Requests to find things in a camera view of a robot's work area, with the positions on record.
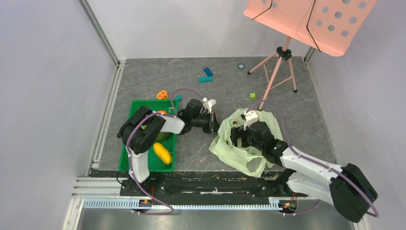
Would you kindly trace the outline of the pale green plastic bag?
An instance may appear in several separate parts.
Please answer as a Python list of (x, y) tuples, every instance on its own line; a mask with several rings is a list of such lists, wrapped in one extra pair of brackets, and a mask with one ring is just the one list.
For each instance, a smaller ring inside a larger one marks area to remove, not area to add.
[(241, 140), (237, 140), (235, 147), (231, 141), (231, 128), (243, 126), (245, 120), (241, 114), (245, 108), (238, 108), (232, 115), (222, 121), (217, 136), (212, 141), (209, 151), (223, 163), (252, 177), (260, 177), (265, 167), (272, 168), (273, 163), (267, 161), (261, 151), (254, 147), (244, 148)]

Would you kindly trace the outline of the dark green fake avocado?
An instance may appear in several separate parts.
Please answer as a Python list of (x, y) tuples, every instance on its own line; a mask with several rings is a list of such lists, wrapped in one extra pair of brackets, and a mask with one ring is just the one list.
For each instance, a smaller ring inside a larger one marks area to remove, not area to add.
[(169, 132), (160, 132), (156, 137), (156, 142), (162, 142), (169, 139), (172, 136), (172, 133)]

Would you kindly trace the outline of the yellow fake fruit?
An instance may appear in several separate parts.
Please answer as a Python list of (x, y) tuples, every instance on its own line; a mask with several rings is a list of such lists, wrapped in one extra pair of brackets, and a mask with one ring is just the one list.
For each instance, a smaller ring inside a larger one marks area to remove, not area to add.
[(169, 165), (172, 163), (171, 153), (161, 143), (154, 143), (153, 151), (164, 164)]

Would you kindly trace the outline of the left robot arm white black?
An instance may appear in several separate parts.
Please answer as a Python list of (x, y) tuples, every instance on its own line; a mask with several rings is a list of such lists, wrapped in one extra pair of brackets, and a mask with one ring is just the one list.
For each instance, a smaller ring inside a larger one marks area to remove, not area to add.
[(129, 160), (129, 175), (134, 179), (132, 189), (138, 195), (150, 190), (148, 151), (161, 133), (184, 135), (193, 127), (204, 133), (217, 133), (220, 127), (213, 106), (215, 99), (191, 99), (186, 108), (176, 115), (154, 111), (141, 106), (119, 129), (117, 137), (122, 140)]

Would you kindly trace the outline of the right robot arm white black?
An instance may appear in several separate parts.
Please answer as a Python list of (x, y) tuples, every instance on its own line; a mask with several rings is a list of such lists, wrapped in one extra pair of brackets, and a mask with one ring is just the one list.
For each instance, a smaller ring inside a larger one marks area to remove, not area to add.
[(233, 127), (230, 138), (235, 147), (254, 147), (265, 159), (285, 168), (276, 183), (281, 195), (293, 192), (322, 200), (351, 222), (359, 222), (369, 209), (371, 215), (379, 215), (373, 205), (378, 194), (358, 166), (331, 164), (305, 154), (275, 138), (265, 122)]

